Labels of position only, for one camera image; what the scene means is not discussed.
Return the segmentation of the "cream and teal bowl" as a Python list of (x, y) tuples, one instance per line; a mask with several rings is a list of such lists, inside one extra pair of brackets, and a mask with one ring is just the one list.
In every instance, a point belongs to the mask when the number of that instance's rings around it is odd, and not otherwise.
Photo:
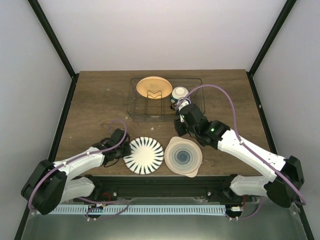
[(188, 89), (183, 86), (175, 87), (170, 94), (171, 103), (177, 103), (179, 99), (184, 98), (188, 93)]

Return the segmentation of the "clear plastic lidded bowl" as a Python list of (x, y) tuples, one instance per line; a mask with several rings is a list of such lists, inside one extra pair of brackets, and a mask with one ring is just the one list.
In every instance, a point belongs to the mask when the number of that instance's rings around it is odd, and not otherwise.
[(200, 147), (191, 140), (174, 136), (165, 151), (167, 167), (178, 175), (194, 178), (202, 164), (203, 154)]

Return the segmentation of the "black wire dish rack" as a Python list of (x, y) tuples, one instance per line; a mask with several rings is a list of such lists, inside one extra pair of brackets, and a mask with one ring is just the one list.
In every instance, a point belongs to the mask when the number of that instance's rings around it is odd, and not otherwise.
[[(159, 99), (153, 98), (152, 92), (148, 91), (147, 96), (142, 96), (138, 90), (137, 85), (143, 77), (134, 77), (130, 80), (127, 113), (133, 120), (136, 121), (171, 121), (179, 116), (179, 113), (171, 108), (173, 101), (170, 99), (170, 94), (163, 97), (161, 91), (155, 95), (155, 97), (161, 97)], [(166, 77), (166, 80), (172, 85), (172, 90), (176, 87), (185, 87), (188, 91), (203, 84), (200, 78), (195, 77)], [(205, 100), (203, 89), (200, 88), (193, 92), (189, 99), (192, 103), (195, 103), (202, 113), (206, 112)]]

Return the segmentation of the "white blue striped plate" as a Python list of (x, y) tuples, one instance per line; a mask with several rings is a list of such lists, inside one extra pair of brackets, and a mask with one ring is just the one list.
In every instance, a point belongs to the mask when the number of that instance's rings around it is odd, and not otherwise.
[(123, 158), (126, 167), (138, 175), (149, 175), (164, 161), (162, 145), (152, 137), (137, 137), (130, 142), (131, 155)]

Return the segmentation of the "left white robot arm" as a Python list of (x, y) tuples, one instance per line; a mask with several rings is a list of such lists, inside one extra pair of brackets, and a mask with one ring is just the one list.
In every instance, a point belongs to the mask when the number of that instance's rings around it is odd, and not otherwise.
[(63, 202), (80, 197), (97, 202), (102, 189), (91, 176), (82, 174), (130, 154), (130, 135), (117, 128), (110, 137), (73, 157), (55, 162), (40, 161), (24, 184), (21, 196), (27, 200), (30, 209), (36, 209), (42, 215), (49, 214)]

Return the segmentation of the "dark blue mug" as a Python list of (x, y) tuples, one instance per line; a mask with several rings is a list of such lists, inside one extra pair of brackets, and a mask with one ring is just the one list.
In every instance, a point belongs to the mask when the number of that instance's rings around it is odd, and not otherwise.
[(178, 116), (180, 113), (179, 113), (179, 104), (177, 102), (173, 102), (171, 105), (170, 105), (170, 109), (175, 111), (175, 115)]

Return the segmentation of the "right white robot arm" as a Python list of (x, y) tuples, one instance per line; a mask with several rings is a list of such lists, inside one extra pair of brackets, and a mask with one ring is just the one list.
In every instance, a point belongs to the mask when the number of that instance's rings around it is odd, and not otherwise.
[(203, 146), (228, 153), (260, 173), (259, 176), (233, 175), (230, 184), (222, 188), (229, 202), (242, 195), (268, 197), (275, 204), (289, 208), (297, 202), (297, 192), (304, 184), (301, 161), (271, 153), (237, 136), (236, 131), (221, 121), (208, 121), (198, 106), (183, 101), (178, 106), (180, 117), (174, 127), (178, 136), (189, 134)]

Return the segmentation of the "orange plastic plate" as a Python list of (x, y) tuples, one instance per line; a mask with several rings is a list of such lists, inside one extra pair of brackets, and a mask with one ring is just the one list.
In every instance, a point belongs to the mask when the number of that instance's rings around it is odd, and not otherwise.
[(136, 85), (137, 92), (148, 99), (162, 99), (168, 97), (173, 87), (171, 83), (163, 77), (149, 76), (141, 79)]

